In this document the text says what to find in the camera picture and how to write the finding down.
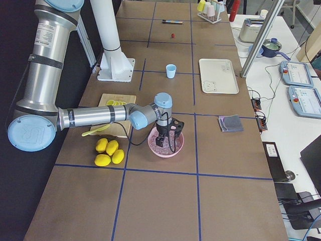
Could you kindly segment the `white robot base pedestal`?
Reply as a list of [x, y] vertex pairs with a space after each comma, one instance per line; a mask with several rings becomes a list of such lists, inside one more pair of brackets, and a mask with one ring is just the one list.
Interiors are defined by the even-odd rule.
[[135, 60], [127, 58], [121, 49], [112, 1], [91, 1], [90, 3], [103, 47], [97, 79], [131, 82]]

